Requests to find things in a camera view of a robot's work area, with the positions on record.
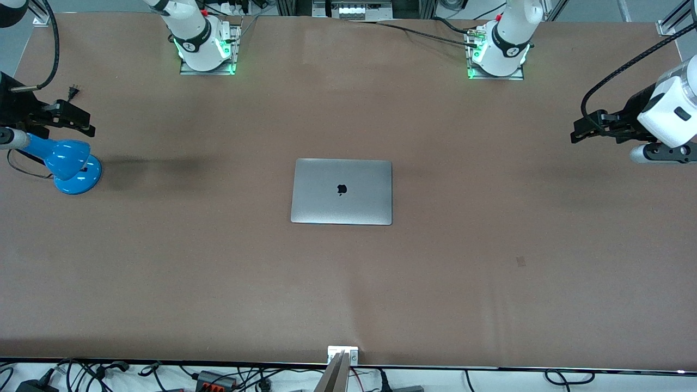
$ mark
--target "metal base plate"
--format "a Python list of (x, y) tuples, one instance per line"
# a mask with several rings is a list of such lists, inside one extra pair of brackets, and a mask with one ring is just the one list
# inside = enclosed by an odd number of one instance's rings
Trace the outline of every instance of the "metal base plate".
[[(476, 45), (479, 45), (480, 47), (482, 45), (485, 45), (485, 40), (481, 37), (479, 38), (474, 38), (469, 36), (468, 34), (464, 34), (465, 37), (465, 42), (466, 43), (474, 43)], [(467, 57), (467, 77), (470, 79), (474, 80), (480, 80), (480, 79), (486, 79), (486, 80), (524, 80), (525, 79), (525, 73), (523, 72), (523, 66), (519, 66), (516, 72), (512, 73), (511, 75), (508, 76), (493, 76), (490, 73), (487, 73), (485, 70), (482, 69), (482, 67), (479, 66), (479, 64), (475, 63), (472, 61), (472, 58), (475, 57), (475, 53), (479, 49), (475, 49), (472, 47), (465, 47), (465, 55)]]
[(238, 25), (230, 25), (230, 52), (232, 55), (229, 59), (223, 61), (217, 68), (209, 71), (198, 71), (191, 69), (184, 60), (181, 61), (179, 67), (179, 75), (235, 75), (237, 70), (237, 59), (240, 52), (240, 35), (242, 30)]
[(351, 366), (358, 366), (358, 347), (354, 346), (329, 346), (327, 347), (327, 363), (332, 361), (334, 355), (341, 354), (342, 351), (350, 354)]

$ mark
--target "white floor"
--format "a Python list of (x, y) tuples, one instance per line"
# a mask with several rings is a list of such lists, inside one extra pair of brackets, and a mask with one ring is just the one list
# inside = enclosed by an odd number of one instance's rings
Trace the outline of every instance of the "white floor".
[[(10, 379), (7, 392), (15, 391), (21, 381), (27, 379), (40, 379), (41, 376), (54, 366), (48, 363), (23, 363), (12, 365), (15, 373)], [(126, 372), (110, 370), (104, 380), (114, 392), (157, 392), (161, 391), (155, 378), (140, 377), (137, 373), (143, 368), (142, 365), (133, 365)], [(186, 366), (188, 372), (200, 372), (208, 370), (219, 375), (238, 372), (237, 368), (210, 368)], [(376, 370), (357, 368), (361, 374), (362, 385), (366, 392), (381, 387), (381, 378)], [(74, 365), (70, 371), (70, 380), (77, 378), (79, 368)], [(422, 386), (425, 392), (470, 392), (461, 370), (385, 370), (390, 386), (393, 389), (404, 388), (407, 386)], [(555, 386), (548, 383), (541, 372), (506, 372), (491, 370), (470, 370), (472, 387), (476, 392), (514, 392), (514, 391), (536, 391), (536, 392), (564, 392), (562, 386)], [(163, 386), (167, 390), (196, 391), (196, 382), (191, 380), (182, 370), (176, 366), (162, 366), (158, 370), (158, 375)], [(0, 383), (7, 376), (7, 372), (0, 375)], [(565, 375), (569, 381), (587, 379), (587, 375)], [(318, 372), (290, 372), (284, 371), (270, 378), (272, 392), (292, 392), (292, 391), (313, 391), (317, 385), (321, 374)], [(80, 391), (85, 391), (88, 377), (81, 384)], [(347, 392), (361, 392), (355, 377), (349, 377)], [(51, 386), (59, 391), (67, 391), (65, 375), (56, 371), (51, 378)], [(656, 376), (656, 375), (606, 375), (601, 374), (595, 377), (590, 384), (582, 386), (571, 386), (572, 392), (615, 392), (615, 391), (695, 391), (697, 390), (697, 377), (692, 376)], [(97, 382), (93, 382), (90, 388), (92, 392), (101, 391)]]

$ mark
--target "power plug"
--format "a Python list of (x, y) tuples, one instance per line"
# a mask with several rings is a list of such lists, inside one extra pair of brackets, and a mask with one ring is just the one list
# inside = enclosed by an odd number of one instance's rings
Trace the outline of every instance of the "power plug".
[(58, 392), (58, 389), (50, 385), (41, 385), (37, 379), (28, 379), (17, 387), (17, 392)]

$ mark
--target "floor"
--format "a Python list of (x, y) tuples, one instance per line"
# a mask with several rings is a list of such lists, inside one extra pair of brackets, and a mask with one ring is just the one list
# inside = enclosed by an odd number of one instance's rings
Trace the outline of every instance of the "floor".
[[(18, 363), (12, 365), (15, 374), (11, 375), (7, 384), (7, 391), (14, 391), (21, 381), (26, 379), (39, 379), (50, 368), (49, 363)], [(216, 368), (212, 366), (196, 367), (185, 366), (188, 372), (201, 372), (207, 370), (219, 375), (239, 372), (239, 368)], [(151, 392), (161, 391), (155, 378), (139, 377), (137, 372), (143, 369), (143, 365), (131, 365), (126, 373), (121, 373), (117, 369), (109, 370), (104, 383), (114, 392)], [(377, 371), (372, 369), (358, 368), (357, 372), (361, 379), (359, 385), (355, 377), (350, 377), (346, 392), (380, 391), (381, 378)], [(421, 386), (424, 392), (562, 392), (563, 386), (555, 386), (547, 382), (541, 372), (516, 372), (477, 369), (469, 370), (471, 386), (467, 385), (466, 377), (461, 370), (396, 370), (387, 369), (385, 375), (390, 386), (407, 388), (410, 386)], [(588, 379), (587, 375), (566, 373), (569, 382)], [(162, 386), (168, 391), (195, 391), (195, 382), (192, 381), (180, 368), (173, 365), (164, 365), (158, 369), (158, 377)], [(313, 391), (321, 374), (318, 372), (282, 372), (275, 375), (271, 380), (272, 392), (309, 392)], [(552, 380), (559, 381), (554, 374), (549, 376)], [(70, 380), (79, 381), (79, 368), (72, 366)], [(80, 388), (85, 392), (100, 391), (101, 388), (96, 382), (89, 389), (84, 388), (89, 382), (89, 377), (85, 377), (81, 385), (75, 385), (73, 390)], [(56, 387), (61, 392), (67, 391), (66, 377), (64, 372), (55, 372), (51, 378), (51, 386)], [(640, 392), (687, 392), (694, 391), (697, 387), (697, 379), (692, 375), (632, 375), (630, 374), (598, 374), (589, 384), (582, 386), (572, 385), (571, 391), (582, 392), (610, 392), (610, 391), (640, 391)]]
[[(571, 0), (559, 20), (565, 22), (622, 22), (618, 2), (622, 0)], [(470, 19), (500, 5), (503, 0), (470, 0), (465, 10), (454, 13), (442, 6), (436, 14), (453, 19)], [(680, 0), (626, 0), (627, 9), (633, 22), (655, 22), (667, 15)], [(142, 0), (51, 0), (57, 13), (90, 11), (132, 11), (148, 12)], [(33, 16), (27, 16), (15, 26), (0, 29), (0, 71), (14, 75), (26, 42), (31, 35)], [(697, 54), (697, 33), (690, 33), (679, 40), (683, 58)]]

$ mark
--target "connector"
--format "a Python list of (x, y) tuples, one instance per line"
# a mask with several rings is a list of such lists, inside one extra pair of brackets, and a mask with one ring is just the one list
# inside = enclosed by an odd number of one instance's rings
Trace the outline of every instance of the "connector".
[(37, 379), (28, 379), (17, 387), (17, 392), (58, 392), (58, 389), (48, 384), (44, 385)]
[(205, 392), (232, 392), (237, 386), (233, 377), (223, 377), (214, 372), (200, 372), (196, 379), (196, 390)]
[(68, 102), (70, 102), (73, 98), (75, 98), (75, 96), (77, 95), (77, 93), (80, 92), (80, 90), (79, 90), (78, 87), (79, 87), (79, 86), (76, 85), (76, 84), (74, 84), (74, 85), (68, 87)]
[(271, 380), (268, 378), (262, 379), (259, 382), (259, 390), (260, 392), (271, 392)]

